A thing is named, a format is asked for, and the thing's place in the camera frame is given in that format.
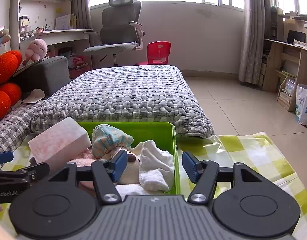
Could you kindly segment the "pink fluffy sock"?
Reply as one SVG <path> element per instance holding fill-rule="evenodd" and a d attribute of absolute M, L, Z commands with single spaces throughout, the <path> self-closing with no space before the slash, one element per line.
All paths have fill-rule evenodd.
<path fill-rule="evenodd" d="M 68 164 L 76 164 L 77 167 L 91 166 L 91 164 L 96 161 L 90 149 L 86 149 L 81 154 L 79 154 L 75 159 L 70 160 Z"/>

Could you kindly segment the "pink white sponge block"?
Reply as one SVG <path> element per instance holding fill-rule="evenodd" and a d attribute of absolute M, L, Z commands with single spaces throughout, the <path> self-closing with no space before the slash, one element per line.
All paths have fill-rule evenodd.
<path fill-rule="evenodd" d="M 91 146 L 87 131 L 68 117 L 34 137 L 28 143 L 39 163 L 47 163 L 50 170 L 62 168 Z"/>

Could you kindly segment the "white cloth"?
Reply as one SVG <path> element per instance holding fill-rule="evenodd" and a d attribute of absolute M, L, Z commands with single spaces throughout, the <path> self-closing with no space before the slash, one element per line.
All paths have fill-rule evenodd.
<path fill-rule="evenodd" d="M 165 195 L 167 191 L 149 191 L 144 189 L 140 184 L 125 184 L 125 185 L 116 185 L 116 190 L 118 191 L 121 199 L 124 200 L 126 196 L 136 195 L 136 196 L 147 196 L 147 195 Z"/>

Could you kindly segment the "rag doll with patterned cap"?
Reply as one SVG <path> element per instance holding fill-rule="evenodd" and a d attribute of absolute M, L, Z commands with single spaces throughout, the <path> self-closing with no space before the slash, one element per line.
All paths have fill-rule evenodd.
<path fill-rule="evenodd" d="M 121 150 L 128 156 L 128 164 L 118 181 L 120 185 L 140 184 L 140 156 L 131 152 L 132 136 L 108 124 L 100 124 L 92 132 L 91 151 L 97 159 L 111 160 Z"/>

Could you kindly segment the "white sock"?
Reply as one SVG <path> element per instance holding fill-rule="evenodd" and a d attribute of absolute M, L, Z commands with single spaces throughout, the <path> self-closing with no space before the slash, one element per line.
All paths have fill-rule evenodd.
<path fill-rule="evenodd" d="M 169 192 L 175 182 L 173 155 L 156 146 L 153 140 L 139 143 L 131 150 L 140 156 L 140 185 L 149 191 Z"/>

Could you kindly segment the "grey checkered sofa cover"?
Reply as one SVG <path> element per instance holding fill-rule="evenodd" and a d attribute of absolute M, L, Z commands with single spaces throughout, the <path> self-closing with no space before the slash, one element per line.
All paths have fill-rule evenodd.
<path fill-rule="evenodd" d="M 44 103 L 22 104 L 0 120 L 0 152 L 16 150 L 30 133 L 30 120 Z"/>

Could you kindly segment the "green plastic biscuit box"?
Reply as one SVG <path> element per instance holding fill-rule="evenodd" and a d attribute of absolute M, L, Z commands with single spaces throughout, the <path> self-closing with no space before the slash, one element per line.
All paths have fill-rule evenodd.
<path fill-rule="evenodd" d="M 112 160 L 119 151 L 128 156 L 126 168 L 116 183 L 122 198 L 128 194 L 164 194 L 175 182 L 175 164 L 169 151 L 161 150 L 154 140 L 131 147 L 134 137 L 109 124 L 93 129 L 92 147 L 79 154 L 72 163 L 78 167 L 90 166 L 97 160 Z"/>

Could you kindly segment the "green checkered plastic sheet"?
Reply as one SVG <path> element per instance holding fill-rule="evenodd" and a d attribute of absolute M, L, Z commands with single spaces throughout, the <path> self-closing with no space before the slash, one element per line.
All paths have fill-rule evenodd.
<path fill-rule="evenodd" d="M 32 137 L 27 136 L 24 139 L 14 151 L 13 161 L 5 164 L 2 170 L 16 171 L 29 166 L 32 154 L 28 142 Z M 195 186 L 182 167 L 183 150 L 191 152 L 199 160 L 209 159 L 223 167 L 232 167 L 233 163 L 237 162 L 245 163 L 296 199 L 301 210 L 293 236 L 296 239 L 307 239 L 307 191 L 297 173 L 265 132 L 243 136 L 213 135 L 205 140 L 179 138 L 177 149 L 179 175 L 176 193 L 184 195 L 187 199 Z M 2 204 L 0 224 L 12 236 L 15 236 L 16 233 L 8 215 L 9 206 L 10 204 Z"/>

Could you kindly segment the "grey quilted cushion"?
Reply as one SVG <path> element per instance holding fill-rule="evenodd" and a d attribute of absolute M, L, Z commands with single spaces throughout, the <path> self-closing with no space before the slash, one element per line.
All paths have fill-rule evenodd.
<path fill-rule="evenodd" d="M 179 137 L 205 139 L 215 133 L 181 71 L 170 65 L 86 72 L 42 103 L 30 129 L 41 133 L 67 117 L 77 122 L 169 122 Z"/>

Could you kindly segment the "wooden magazine rack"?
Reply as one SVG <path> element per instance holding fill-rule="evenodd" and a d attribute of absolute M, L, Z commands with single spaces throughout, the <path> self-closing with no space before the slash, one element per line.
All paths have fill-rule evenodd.
<path fill-rule="evenodd" d="M 296 79 L 286 76 L 278 90 L 277 103 L 289 112 L 296 107 Z"/>

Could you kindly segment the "pink plush toy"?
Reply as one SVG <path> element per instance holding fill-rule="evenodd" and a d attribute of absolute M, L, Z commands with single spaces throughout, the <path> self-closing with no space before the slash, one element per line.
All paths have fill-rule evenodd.
<path fill-rule="evenodd" d="M 22 65 L 25 66 L 29 61 L 39 61 L 47 55 L 47 44 L 43 39 L 36 38 L 32 40 L 25 52 L 25 60 Z"/>

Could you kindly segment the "white paper shopping bag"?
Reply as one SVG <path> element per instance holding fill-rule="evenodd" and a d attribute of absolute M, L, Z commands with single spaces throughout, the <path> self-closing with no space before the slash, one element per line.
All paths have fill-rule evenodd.
<path fill-rule="evenodd" d="M 296 116 L 299 124 L 307 126 L 307 85 L 297 85 Z"/>

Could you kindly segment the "white curved desk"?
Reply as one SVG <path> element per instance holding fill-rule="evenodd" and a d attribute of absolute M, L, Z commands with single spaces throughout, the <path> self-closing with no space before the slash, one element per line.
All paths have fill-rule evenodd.
<path fill-rule="evenodd" d="M 92 29 L 89 0 L 10 0 L 10 47 L 25 53 L 30 42 L 40 38 L 48 56 L 71 47 L 81 56 L 91 46 Z"/>

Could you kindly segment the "wooden desk shelf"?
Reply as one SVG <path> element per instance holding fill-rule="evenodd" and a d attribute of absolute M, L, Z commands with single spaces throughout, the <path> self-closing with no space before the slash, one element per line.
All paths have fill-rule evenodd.
<path fill-rule="evenodd" d="M 283 77 L 307 85 L 307 15 L 273 5 L 269 19 L 258 86 L 274 92 Z"/>

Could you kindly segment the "beige curtain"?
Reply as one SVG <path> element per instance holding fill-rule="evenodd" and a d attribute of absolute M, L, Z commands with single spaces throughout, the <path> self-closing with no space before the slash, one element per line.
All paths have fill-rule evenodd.
<path fill-rule="evenodd" d="M 270 0 L 245 0 L 239 81 L 257 85 L 260 79 L 264 38 L 270 33 Z"/>

